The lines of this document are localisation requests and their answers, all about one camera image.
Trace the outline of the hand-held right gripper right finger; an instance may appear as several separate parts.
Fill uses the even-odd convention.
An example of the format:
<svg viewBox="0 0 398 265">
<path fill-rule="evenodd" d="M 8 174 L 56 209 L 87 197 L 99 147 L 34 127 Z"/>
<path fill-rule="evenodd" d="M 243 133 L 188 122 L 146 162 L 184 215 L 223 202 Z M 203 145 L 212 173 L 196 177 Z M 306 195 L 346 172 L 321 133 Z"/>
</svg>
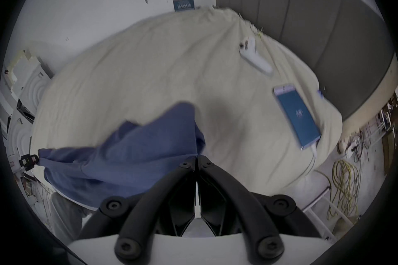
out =
<svg viewBox="0 0 398 265">
<path fill-rule="evenodd" d="M 197 156 L 201 218 L 215 236 L 242 233 L 249 259 L 280 259 L 287 250 L 281 234 L 321 239 L 321 235 L 293 198 L 248 191 L 238 180 Z"/>
</svg>

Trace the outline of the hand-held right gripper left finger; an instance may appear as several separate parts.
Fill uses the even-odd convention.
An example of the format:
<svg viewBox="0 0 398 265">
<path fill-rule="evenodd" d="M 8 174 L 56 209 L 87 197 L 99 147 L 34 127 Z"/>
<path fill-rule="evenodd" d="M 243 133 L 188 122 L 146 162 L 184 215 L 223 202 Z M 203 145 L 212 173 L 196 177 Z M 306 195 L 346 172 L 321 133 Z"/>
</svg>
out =
<svg viewBox="0 0 398 265">
<path fill-rule="evenodd" d="M 194 219 L 196 166 L 197 157 L 188 157 L 146 192 L 104 199 L 81 240 L 117 234 L 117 258 L 149 258 L 154 233 L 180 237 Z"/>
</svg>

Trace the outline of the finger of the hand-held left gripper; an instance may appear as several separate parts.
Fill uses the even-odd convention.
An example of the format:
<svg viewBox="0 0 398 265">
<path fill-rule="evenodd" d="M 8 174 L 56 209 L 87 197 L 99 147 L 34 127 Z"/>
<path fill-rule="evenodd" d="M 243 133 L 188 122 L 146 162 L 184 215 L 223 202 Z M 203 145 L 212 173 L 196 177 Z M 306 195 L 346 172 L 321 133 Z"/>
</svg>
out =
<svg viewBox="0 0 398 265">
<path fill-rule="evenodd" d="M 21 168 L 34 168 L 39 162 L 39 157 L 35 154 L 25 154 L 22 155 L 19 164 Z"/>
</svg>

